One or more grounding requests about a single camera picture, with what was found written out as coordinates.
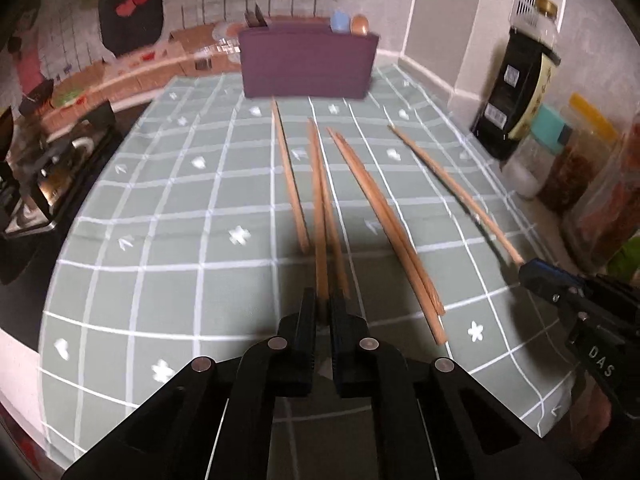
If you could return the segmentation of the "wooden chopstick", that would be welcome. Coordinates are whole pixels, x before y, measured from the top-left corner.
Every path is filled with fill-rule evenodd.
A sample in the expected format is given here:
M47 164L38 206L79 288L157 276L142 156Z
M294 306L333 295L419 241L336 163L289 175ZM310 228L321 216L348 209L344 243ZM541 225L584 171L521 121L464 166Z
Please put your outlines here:
M389 125L388 128L390 131L398 138L404 142L411 151L413 151L416 156L418 156L422 162L427 166L431 172L442 181L444 185L448 188L448 190L456 196L456 199L461 202L469 211L472 211L473 214L480 219L480 223L489 230L492 234L495 235L496 240L498 240L499 244L503 247L506 253L509 255L513 263L520 268L525 260L520 254L520 252L515 248L515 246L510 242L506 233L503 232L502 229L499 228L498 224L491 219L491 216L484 211L484 209L474 200L471 194L465 191L464 188L456 181L453 177L448 174L448 172L436 162L435 159L432 159L423 148L420 148L416 142L411 140L405 133L401 132L397 127Z
M318 133L316 125L311 118L308 119L308 136L310 146L312 195L314 196L314 266L316 267L316 292L319 304L324 308L329 299L328 263L326 262L326 226L324 225Z
M294 226L296 236L299 244L300 251L303 254L309 252L310 241L306 226L306 221L303 213L302 203L299 199L298 188L295 180L295 174L292 167L290 153L288 152L288 142L286 142L286 135L283 128L282 117L280 114L280 108L275 99L271 100L271 110L276 125L276 133L278 139L278 145L280 148L280 156L282 160L283 174L285 177L286 189L288 190L288 199L292 208L292 214L294 218Z
M355 151L345 140L341 133L335 131L332 128L326 128L331 138L334 140L341 154L345 156L347 165L350 171L354 174L358 183L364 183L363 193L367 195L369 202L372 204L372 208L376 214L382 214L382 220L380 223L383 226L389 226L390 232L393 233L393 237L398 239L398 242L402 250L407 254L407 258L410 261L410 266L416 271L418 279L422 283L422 287L425 290L426 296L430 298L431 304L435 312L438 315L444 315L445 309L442 305L442 300L439 299L439 294L435 288L435 285L428 277L422 263L418 257L418 254L411 246L408 240L406 232L402 229L399 220L390 209L390 205L386 202L386 198L382 194L382 191L375 183L375 180L369 174L369 171L363 165L360 158L356 155Z
M347 165L347 160L345 156L343 156L342 154L341 156L343 157L344 162L346 162L346 165ZM352 176L355 178L354 174L350 171L348 165L347 165L347 168L349 172L352 174ZM356 182L360 187L360 190L363 192L364 183L358 183L357 180ZM372 204L369 202L367 198L367 195L364 193L363 195L367 199L369 206L375 215L376 220L378 220L378 223L380 223L380 221L382 220L382 214L376 214L372 208ZM439 346L443 346L448 341L448 336L446 334L446 330L444 329L444 326L442 325L442 315L438 315L435 312L433 305L431 304L430 298L426 296L425 290L422 287L422 283L420 282L420 280L418 279L418 276L416 275L416 271L413 270L412 266L410 266L410 261L407 258L407 254L402 250L398 242L398 239L393 237L393 233L390 232L390 227L383 226L382 224L381 226L382 226L383 233L386 237L386 240L388 241L388 244L390 244L390 249L393 252L394 259L396 260L398 266L400 267L401 274L404 276L405 280L408 282L409 287L412 290L413 296L414 298L416 298L416 301L418 302L420 312L424 317L424 320L427 324L428 329L431 332L431 335L435 341L435 344L438 344Z
M338 235L337 224L333 214L333 206L331 203L330 190L328 177L326 176L326 170L324 169L324 163L322 160L320 134L318 127L318 148L320 148L320 174L322 177L322 192L323 192L323 208L324 208L324 225L326 226L326 262L328 263L328 278L329 278L329 260L328 260L328 248L331 248L331 255L333 257L333 269L335 271L336 285L335 289L339 290L342 295L349 299L349 281L343 261L342 246L340 236Z

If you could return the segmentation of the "brown wooden spoon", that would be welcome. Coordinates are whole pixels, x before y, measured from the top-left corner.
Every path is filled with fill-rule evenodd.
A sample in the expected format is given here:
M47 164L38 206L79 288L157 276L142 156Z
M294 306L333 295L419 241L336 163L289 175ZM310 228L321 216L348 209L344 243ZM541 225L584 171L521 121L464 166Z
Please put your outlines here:
M370 32L370 24L363 14L355 14L350 20L350 33L355 36L367 36Z

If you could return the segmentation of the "metal spoon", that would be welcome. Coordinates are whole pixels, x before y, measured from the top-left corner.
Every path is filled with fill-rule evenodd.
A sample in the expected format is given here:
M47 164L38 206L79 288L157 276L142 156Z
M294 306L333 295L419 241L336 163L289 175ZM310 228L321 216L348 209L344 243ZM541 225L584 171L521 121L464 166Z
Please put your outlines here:
M248 28L262 28L269 26L264 14L262 14L262 9L257 3L254 4L253 10L245 11L244 18Z

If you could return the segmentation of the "yellow lid chili jar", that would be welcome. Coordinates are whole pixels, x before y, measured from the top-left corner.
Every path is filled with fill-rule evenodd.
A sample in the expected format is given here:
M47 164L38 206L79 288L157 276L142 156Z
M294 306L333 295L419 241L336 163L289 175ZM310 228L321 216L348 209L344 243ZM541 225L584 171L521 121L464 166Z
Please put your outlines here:
M563 149L538 194L541 203L559 217L584 195L604 168L620 134L604 115L581 94L570 95L561 116L570 127L563 133Z

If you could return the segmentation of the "green checkered table mat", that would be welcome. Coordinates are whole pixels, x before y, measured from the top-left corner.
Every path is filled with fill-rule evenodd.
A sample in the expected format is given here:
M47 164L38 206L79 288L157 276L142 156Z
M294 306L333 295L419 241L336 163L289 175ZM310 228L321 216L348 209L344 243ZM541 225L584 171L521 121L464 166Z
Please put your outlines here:
M361 101L277 103L304 211L314 206L308 119L318 127L348 310L405 356L453 359L548 434L575 381L555 310L520 287L506 253L388 126L441 164L525 258L544 256L496 163L394 66ZM433 280L443 346L326 128L375 178ZM73 463L196 356L228 360L273 335L313 284L271 101L247 99L237 74L171 81L93 185L53 272L39 343L49 456Z

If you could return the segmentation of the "teal cap shaker bottle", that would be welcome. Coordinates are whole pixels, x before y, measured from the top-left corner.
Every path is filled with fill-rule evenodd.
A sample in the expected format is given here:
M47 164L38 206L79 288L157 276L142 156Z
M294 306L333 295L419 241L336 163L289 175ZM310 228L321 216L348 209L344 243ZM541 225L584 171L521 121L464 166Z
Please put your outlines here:
M516 194L531 200L541 191L572 133L572 125L557 110L541 105L528 135L502 167L502 174Z

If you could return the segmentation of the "dark soy sauce bottle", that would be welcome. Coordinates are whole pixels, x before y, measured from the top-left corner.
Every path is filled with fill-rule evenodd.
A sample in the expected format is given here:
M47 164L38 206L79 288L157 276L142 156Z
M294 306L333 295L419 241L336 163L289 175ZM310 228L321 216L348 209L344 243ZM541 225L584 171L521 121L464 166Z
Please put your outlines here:
M512 22L494 86L472 128L495 159L508 159L526 136L561 63L554 48L557 15L551 0L535 0L533 10L518 14Z

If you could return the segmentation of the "purple utensil holder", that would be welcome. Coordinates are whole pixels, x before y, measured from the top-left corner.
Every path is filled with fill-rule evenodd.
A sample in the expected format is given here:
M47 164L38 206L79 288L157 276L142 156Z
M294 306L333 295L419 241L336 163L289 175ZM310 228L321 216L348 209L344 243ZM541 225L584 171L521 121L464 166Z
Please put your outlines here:
M239 32L245 95L362 100L372 79L378 35L334 32L321 23L278 23Z

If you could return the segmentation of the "black gas stove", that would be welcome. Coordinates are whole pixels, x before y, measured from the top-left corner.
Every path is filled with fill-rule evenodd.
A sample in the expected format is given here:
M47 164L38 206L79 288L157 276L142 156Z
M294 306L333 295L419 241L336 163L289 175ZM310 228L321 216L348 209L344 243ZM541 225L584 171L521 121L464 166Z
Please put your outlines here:
M10 284L34 258L35 236L70 223L124 135L112 104L104 101L64 136L40 138L18 162L10 162L15 126L1 116L1 283Z

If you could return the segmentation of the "light blue plastic spoon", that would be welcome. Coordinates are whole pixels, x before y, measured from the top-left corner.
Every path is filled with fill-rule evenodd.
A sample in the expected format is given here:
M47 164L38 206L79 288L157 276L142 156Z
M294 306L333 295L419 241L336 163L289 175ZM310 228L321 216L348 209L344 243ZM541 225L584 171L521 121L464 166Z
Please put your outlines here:
M330 27L336 34L349 34L350 16L342 10L335 10L330 16Z

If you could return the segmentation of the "cartoon wall sticker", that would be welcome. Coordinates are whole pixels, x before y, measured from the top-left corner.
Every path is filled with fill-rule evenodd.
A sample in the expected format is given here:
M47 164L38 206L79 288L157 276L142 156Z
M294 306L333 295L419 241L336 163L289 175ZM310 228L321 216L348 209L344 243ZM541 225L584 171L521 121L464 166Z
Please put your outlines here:
M113 62L171 32L265 14L318 15L324 0L18 0L1 12L1 105L30 112L95 62Z

